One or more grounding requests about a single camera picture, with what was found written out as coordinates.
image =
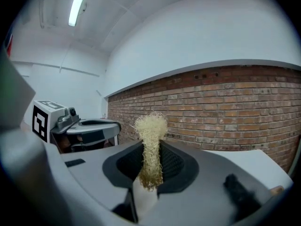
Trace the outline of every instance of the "dried loofah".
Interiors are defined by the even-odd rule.
[[[138,118],[135,129],[144,144],[143,167],[139,174],[140,183],[148,190],[153,190],[163,183],[159,140],[167,133],[167,120],[163,114],[152,112]]]

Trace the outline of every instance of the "ceiling light fixture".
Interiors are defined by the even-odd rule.
[[[79,9],[82,4],[83,0],[73,0],[70,16],[69,16],[69,25],[75,26],[77,17],[79,15]]]

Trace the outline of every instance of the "white wall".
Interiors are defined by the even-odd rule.
[[[73,106],[81,118],[107,114],[107,102],[96,91],[103,95],[104,53],[42,29],[15,29],[11,60],[35,90],[34,100]],[[31,109],[32,103],[24,116],[29,125]]]
[[[149,17],[112,52],[104,95],[242,63],[301,66],[298,34],[277,7],[261,0],[182,0]]]

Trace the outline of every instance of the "brick wall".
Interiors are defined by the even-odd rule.
[[[151,110],[168,118],[169,141],[208,150],[262,149],[288,171],[301,134],[301,72],[271,66],[226,66],[177,74],[109,97],[119,142]]]

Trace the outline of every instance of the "white ceiling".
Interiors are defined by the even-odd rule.
[[[178,1],[181,0],[84,0],[77,25],[70,27],[73,0],[31,0],[16,26],[72,36],[92,48],[111,53],[146,18]]]

